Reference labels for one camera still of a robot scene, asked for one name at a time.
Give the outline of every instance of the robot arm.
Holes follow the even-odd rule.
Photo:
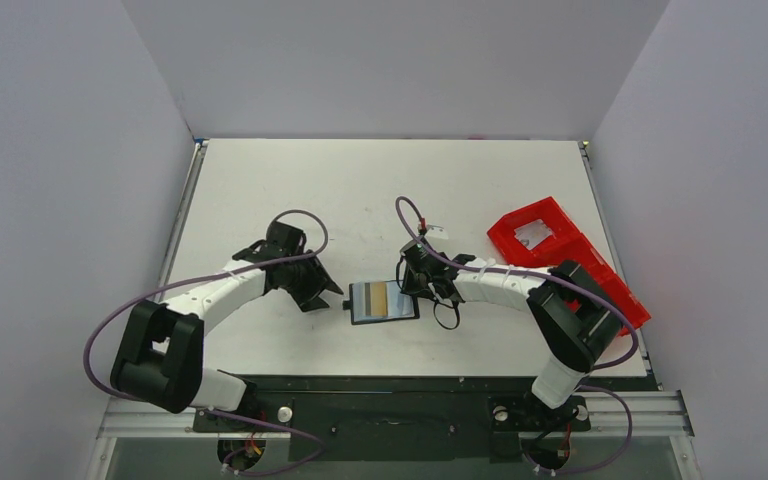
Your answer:
[[[534,315],[552,355],[532,385],[532,393],[552,409],[566,402],[623,327],[609,310],[583,295],[554,282],[510,274],[524,268],[494,265],[508,273],[463,271],[428,255],[415,241],[402,249],[402,256],[407,264],[404,289],[420,292],[418,296],[455,303],[488,302]],[[479,269],[489,266],[472,255],[461,254],[452,260]],[[578,263],[568,260],[555,268],[530,270],[543,270],[613,304]]]
[[[300,254],[302,230],[273,222],[266,239],[232,257],[224,271]],[[204,336],[244,304],[286,290],[303,312],[327,308],[323,290],[342,294],[316,257],[223,276],[156,303],[138,303],[128,318],[110,374],[113,388],[178,413],[188,406],[237,410],[243,380],[203,368]],[[157,347],[168,341],[166,351]]]

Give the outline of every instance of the wall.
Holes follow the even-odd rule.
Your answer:
[[[124,0],[197,136],[590,138],[667,0]]]
[[[118,1],[0,0],[0,478],[84,476],[83,342],[156,282],[191,155]]]
[[[709,480],[768,478],[768,1],[672,0],[592,142]]]

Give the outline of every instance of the tabletop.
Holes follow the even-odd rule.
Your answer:
[[[396,217],[398,195],[447,229],[456,250],[450,256],[499,263],[487,229],[505,213],[553,196],[613,264],[585,169],[576,142],[211,139],[170,281],[217,271],[291,208],[310,210],[327,225],[320,259],[347,295],[350,283],[392,280],[409,240]],[[309,248],[323,239],[308,218],[282,221],[303,228]],[[464,304],[460,327],[446,331],[421,299],[419,319],[355,326],[341,309],[343,297],[323,298],[331,308],[307,314],[281,291],[244,305],[206,337],[205,366],[247,375],[536,376],[549,357],[528,312]],[[447,311],[440,313],[445,321]],[[601,360],[629,345],[628,337],[616,339]],[[594,376],[645,374],[638,353]]]

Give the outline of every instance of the black loop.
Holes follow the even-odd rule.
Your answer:
[[[454,327],[447,327],[443,325],[443,322],[440,321],[439,318],[437,318],[437,306],[443,305],[446,308],[449,308],[451,310],[455,311],[455,326]],[[432,312],[434,313],[434,320],[437,320],[437,325],[440,325],[441,327],[445,328],[446,330],[454,330],[458,328],[461,325],[461,312],[458,310],[458,302],[452,302],[452,306],[448,306],[444,303],[440,303],[439,300],[434,300],[434,308],[432,309]]]

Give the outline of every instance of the red plastic container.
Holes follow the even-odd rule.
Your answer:
[[[544,198],[503,216],[487,231],[487,236],[511,265],[537,268],[555,266],[567,259],[578,262],[610,295],[634,328],[640,328],[651,318],[554,198]],[[623,329],[621,335],[627,334]]]

